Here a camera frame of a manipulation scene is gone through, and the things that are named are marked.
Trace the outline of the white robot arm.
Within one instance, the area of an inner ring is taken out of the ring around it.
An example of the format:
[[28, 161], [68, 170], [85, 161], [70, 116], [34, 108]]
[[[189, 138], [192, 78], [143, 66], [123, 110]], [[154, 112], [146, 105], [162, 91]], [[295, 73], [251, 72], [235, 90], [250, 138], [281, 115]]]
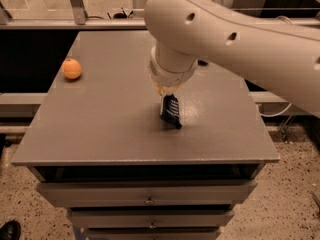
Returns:
[[320, 116], [320, 30], [230, 9], [232, 0], [148, 0], [156, 45], [150, 71], [164, 93], [188, 81], [205, 58], [298, 108]]

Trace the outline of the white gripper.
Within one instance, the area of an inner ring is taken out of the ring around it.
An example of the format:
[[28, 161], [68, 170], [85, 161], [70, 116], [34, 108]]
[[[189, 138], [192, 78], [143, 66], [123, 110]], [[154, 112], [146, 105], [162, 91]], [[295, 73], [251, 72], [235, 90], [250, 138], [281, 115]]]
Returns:
[[194, 74], [198, 66], [198, 59], [191, 55], [178, 52], [167, 45], [157, 42], [151, 49], [149, 71], [152, 80], [160, 87], [160, 96], [173, 94], [178, 85], [184, 84]]

